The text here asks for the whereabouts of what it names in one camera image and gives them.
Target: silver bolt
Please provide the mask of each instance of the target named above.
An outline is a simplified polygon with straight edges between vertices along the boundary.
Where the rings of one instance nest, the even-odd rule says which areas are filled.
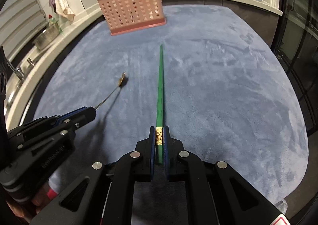
[[[226,163],[225,161],[219,161],[219,162],[217,163],[217,166],[218,166],[219,168],[226,168],[226,167],[227,167],[227,163]]]
[[[179,156],[182,158],[186,158],[187,156],[189,156],[189,152],[183,150],[183,151],[179,152]]]
[[[102,166],[103,166],[102,163],[100,163],[100,162],[95,162],[95,163],[92,165],[92,168],[97,170],[97,169],[100,169]]]
[[[133,151],[130,156],[132,158],[139,158],[140,157],[140,152],[139,151]]]
[[[66,130],[63,130],[63,131],[60,132],[61,135],[65,135],[67,133],[68,133],[68,131],[66,131]]]

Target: pink plastic basket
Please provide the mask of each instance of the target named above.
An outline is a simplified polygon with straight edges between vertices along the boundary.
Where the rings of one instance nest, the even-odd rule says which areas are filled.
[[[98,0],[111,35],[166,24],[161,0]]]

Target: dish soap bottle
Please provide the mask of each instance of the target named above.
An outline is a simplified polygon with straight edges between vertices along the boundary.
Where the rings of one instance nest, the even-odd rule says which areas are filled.
[[[57,25],[58,25],[59,32],[62,33],[62,29],[59,26],[58,21],[55,18],[53,18],[52,15],[49,15],[49,26],[53,25],[55,23],[57,23]]]
[[[52,15],[49,15],[49,26],[55,24],[56,22],[56,19],[53,18]]]

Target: light blue plush rug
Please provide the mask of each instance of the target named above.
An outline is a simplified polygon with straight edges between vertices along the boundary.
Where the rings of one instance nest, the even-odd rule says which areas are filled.
[[[230,9],[165,6],[167,24],[110,36],[96,25],[50,81],[35,118],[96,106],[129,77],[120,94],[77,131],[77,150],[53,174],[57,192],[95,161],[134,150],[155,125],[159,47],[164,48],[165,124],[202,160],[228,162],[273,204],[302,180],[308,161],[305,123],[293,88],[265,42]],[[132,224],[184,224],[182,183],[135,186]]]

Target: faucet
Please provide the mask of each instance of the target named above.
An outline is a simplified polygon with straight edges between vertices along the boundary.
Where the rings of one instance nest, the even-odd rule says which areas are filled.
[[[11,70],[15,73],[15,75],[21,80],[24,81],[24,73],[21,70],[21,67],[18,66],[17,68],[14,68],[13,65],[11,64],[11,62],[6,58],[6,61],[9,65],[9,67],[11,68]]]

